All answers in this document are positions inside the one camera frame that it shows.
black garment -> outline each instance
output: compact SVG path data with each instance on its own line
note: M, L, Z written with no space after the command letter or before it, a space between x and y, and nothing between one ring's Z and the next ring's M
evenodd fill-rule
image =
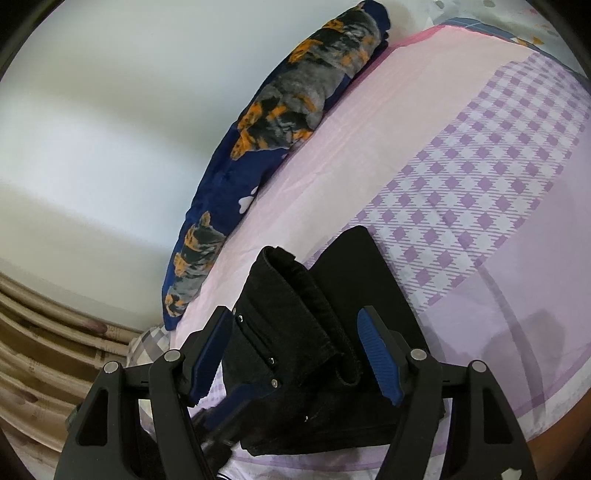
M357 313L369 304L412 347L426 348L365 228L343 233L310 271L281 248L261 251L223 358L229 392L245 382L280 384L248 411L241 443L250 454L391 443L399 411L382 396L357 334Z

bed sheet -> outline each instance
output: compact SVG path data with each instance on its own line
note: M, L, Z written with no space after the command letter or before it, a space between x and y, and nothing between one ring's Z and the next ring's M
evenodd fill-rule
M365 225L434 356L485 360L530 439L591 386L591 98L556 62L456 27L429 29L379 62L259 193L171 345L215 306L233 306L262 247L309 265L340 231ZM224 394L218 372L199 406ZM253 458L239 448L225 473L373 478L384 454Z

gray checkered fabric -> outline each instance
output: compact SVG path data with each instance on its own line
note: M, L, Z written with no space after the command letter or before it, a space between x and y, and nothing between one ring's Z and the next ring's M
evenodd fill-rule
M170 332L165 330L164 325L152 327L129 344L126 367L149 364L169 348ZM152 406L149 400L139 400L139 420L142 428L153 438L156 438Z

